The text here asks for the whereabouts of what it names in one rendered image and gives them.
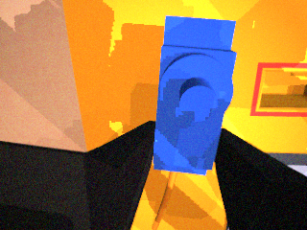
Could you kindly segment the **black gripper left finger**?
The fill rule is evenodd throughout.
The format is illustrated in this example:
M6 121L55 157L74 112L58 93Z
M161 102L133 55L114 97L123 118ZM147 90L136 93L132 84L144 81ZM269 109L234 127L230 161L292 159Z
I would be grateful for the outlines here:
M68 216L74 230L130 230L155 121L88 152L0 141L0 204Z

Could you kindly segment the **yellow flat rectangular block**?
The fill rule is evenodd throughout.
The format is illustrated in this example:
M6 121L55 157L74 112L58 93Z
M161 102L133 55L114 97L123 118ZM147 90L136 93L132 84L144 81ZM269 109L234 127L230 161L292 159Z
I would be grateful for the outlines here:
M166 16L235 20L222 128L307 175L307 0L62 0L87 151L156 121ZM154 170L130 230L153 230ZM215 166L177 173L157 230L229 230Z

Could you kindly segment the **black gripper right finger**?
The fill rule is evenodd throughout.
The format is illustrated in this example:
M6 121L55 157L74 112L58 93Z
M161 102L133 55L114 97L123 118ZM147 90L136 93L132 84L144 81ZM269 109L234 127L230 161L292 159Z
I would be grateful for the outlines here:
M214 166L229 230L307 230L307 175L225 128Z

